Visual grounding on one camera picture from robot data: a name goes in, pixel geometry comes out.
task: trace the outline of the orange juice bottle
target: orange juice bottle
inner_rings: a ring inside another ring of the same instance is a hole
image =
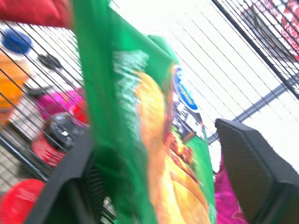
[[[0,52],[0,123],[6,124],[10,114],[23,96],[22,87],[30,69],[25,55],[32,41],[25,34],[6,30]]]

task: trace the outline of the green snack bag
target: green snack bag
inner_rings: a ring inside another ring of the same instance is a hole
[[[206,134],[172,49],[104,0],[73,0],[73,11],[97,168],[119,222],[215,224]]]

